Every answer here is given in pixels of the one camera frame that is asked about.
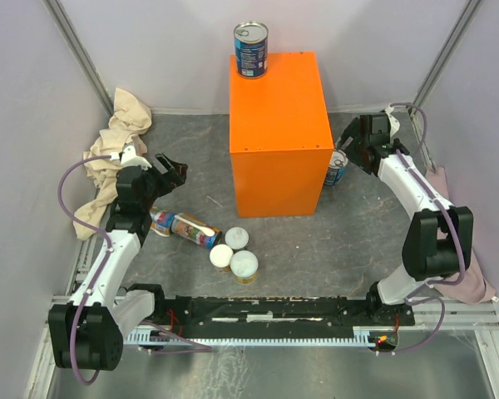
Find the blue tall tin can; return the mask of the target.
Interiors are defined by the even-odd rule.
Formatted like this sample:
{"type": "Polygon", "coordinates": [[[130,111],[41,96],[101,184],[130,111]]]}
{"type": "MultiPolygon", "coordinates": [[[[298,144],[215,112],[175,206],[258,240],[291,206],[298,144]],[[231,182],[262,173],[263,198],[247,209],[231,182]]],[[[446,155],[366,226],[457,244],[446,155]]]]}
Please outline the blue tall tin can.
{"type": "Polygon", "coordinates": [[[268,70],[269,29],[262,22],[242,22],[234,29],[235,60],[239,75],[255,79],[268,70]]]}

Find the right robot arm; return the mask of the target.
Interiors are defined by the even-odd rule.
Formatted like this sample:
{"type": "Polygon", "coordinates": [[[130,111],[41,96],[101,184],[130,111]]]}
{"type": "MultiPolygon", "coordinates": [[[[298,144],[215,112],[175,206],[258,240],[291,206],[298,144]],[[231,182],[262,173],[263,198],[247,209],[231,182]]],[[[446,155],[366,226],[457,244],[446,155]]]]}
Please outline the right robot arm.
{"type": "Polygon", "coordinates": [[[374,283],[366,296],[366,318],[376,325],[392,319],[396,305],[411,305],[425,284],[459,284],[472,254],[471,210],[455,206],[434,189],[395,138],[396,126],[387,112],[363,114],[349,123],[338,140],[348,160],[382,181],[410,218],[401,264],[374,283]]]}

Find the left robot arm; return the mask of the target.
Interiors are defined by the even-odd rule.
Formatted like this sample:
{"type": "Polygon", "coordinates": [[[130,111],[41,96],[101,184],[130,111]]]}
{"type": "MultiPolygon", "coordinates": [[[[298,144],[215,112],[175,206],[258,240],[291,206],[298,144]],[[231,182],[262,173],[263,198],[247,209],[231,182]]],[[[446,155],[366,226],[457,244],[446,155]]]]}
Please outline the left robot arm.
{"type": "Polygon", "coordinates": [[[117,197],[106,227],[94,227],[105,240],[100,253],[77,291],[48,314],[55,363],[76,374],[83,370],[112,371],[118,365],[123,342],[145,319],[157,324],[166,318],[161,286],[142,284],[115,301],[131,261],[142,248],[151,226],[150,210],[157,199],[186,181],[188,166],[162,153],[160,172],[130,149],[106,156],[120,162],[116,174],[117,197]]]}

